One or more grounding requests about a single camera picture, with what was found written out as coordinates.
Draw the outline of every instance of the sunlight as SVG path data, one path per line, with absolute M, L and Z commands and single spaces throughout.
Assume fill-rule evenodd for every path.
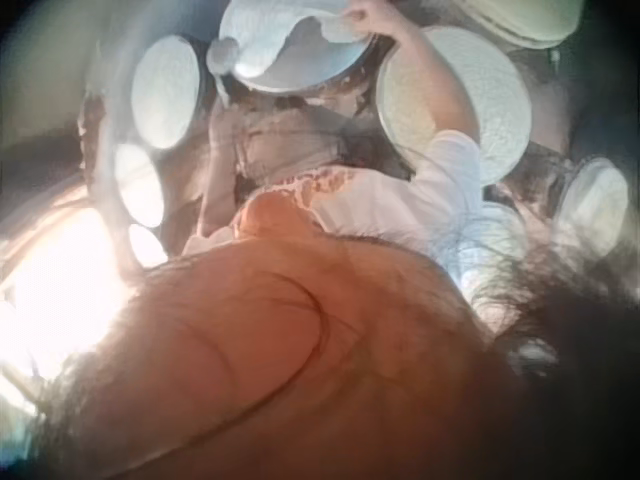
M 82 210 L 30 252 L 16 272 L 20 337 L 40 375 L 55 378 L 64 360 L 99 342 L 127 298 L 100 215 Z

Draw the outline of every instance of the dark hair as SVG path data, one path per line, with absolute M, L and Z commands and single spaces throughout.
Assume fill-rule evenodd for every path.
M 640 473 L 640 305 L 614 265 L 589 258 L 538 252 L 493 286 L 517 312 L 495 347 L 522 380 L 519 478 Z

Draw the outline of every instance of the white circle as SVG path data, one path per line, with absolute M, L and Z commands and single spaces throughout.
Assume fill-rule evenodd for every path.
M 596 158 L 572 180 L 554 219 L 554 243 L 589 242 L 600 257 L 617 245 L 629 207 L 629 186 L 606 158 Z
M 478 298 L 501 274 L 505 260 L 522 260 L 527 252 L 526 227 L 520 216 L 504 205 L 485 202 L 481 216 L 465 227 L 459 245 L 460 290 L 478 318 L 497 332 L 512 312 Z
M 136 127 L 150 145 L 166 149 L 187 133 L 200 93 L 193 47 L 182 37 L 157 41 L 136 67 L 131 108 Z
M 487 30 L 525 48 L 551 48 L 576 31 L 584 0 L 457 0 Z
M 147 152 L 137 145 L 118 145 L 115 174 L 122 201 L 131 217 L 146 227 L 160 225 L 164 218 L 162 185 Z
M 430 27 L 424 35 L 451 65 L 467 90 L 480 124 L 481 181 L 491 185 L 520 161 L 531 135 L 529 94 L 511 60 L 484 38 L 454 27 Z M 402 48 L 380 69 L 378 110 L 389 140 L 416 166 L 435 135 L 422 86 L 428 76 Z
M 131 225 L 129 240 L 133 254 L 144 268 L 154 268 L 167 262 L 167 253 L 160 240 L 146 228 Z

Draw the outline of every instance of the finger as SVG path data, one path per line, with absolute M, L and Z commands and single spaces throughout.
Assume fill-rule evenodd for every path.
M 367 18 L 366 13 L 363 12 L 362 10 L 345 12 L 343 16 L 353 23 L 362 22 L 365 18 Z
M 342 14 L 349 15 L 352 13 L 365 13 L 366 6 L 366 0 L 351 0 L 351 2 L 349 2 L 349 6 L 342 12 Z

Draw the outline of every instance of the person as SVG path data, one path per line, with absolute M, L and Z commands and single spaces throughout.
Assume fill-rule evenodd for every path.
M 279 127 L 290 135 L 245 134 L 246 115 L 232 109 L 212 120 L 209 186 L 199 235 L 190 240 L 185 253 L 201 253 L 247 237 L 317 232 L 393 235 L 403 237 L 401 243 L 407 248 L 426 253 L 429 246 L 443 243 L 462 221 L 478 214 L 482 200 L 479 127 L 466 90 L 420 28 L 391 4 L 354 1 L 346 15 L 359 31 L 395 39 L 429 80 L 424 82 L 424 98 L 437 133 L 413 179 L 406 182 L 371 169 L 339 165 L 312 168 L 269 182 L 238 211 L 232 194 L 238 151 L 259 158 L 241 165 L 269 164 L 266 157 L 286 165 L 321 152 L 327 141 L 311 134 L 304 117 L 295 111 L 284 114 Z M 252 139 L 249 147 L 242 140 L 230 140 L 244 138 L 243 134 Z
M 603 289 L 552 253 L 511 265 L 496 301 L 514 324 L 492 341 L 442 265 L 378 235 L 429 238 L 477 208 L 477 122 L 394 7 L 354 1 L 348 15 L 439 80 L 432 161 L 412 182 L 311 172 L 236 220 L 205 202 L 192 251 L 151 272 L 47 391 L 30 475 L 601 478 L 633 465 L 640 324 L 615 275 Z

